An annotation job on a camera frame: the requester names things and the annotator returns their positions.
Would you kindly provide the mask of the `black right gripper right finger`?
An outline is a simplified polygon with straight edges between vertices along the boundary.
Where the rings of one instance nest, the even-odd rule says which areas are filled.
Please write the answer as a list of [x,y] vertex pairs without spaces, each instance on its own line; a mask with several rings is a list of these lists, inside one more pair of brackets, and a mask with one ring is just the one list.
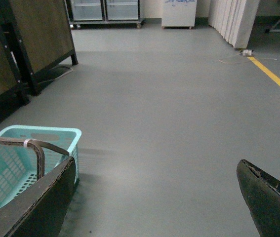
[[245,159],[237,179],[259,236],[280,237],[280,180]]

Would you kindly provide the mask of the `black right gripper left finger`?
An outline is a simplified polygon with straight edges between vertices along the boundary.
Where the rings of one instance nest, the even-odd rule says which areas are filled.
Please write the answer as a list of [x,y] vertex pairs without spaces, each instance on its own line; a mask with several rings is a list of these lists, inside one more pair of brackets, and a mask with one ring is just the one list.
[[74,193],[76,163],[69,157],[0,208],[0,237],[56,237]]

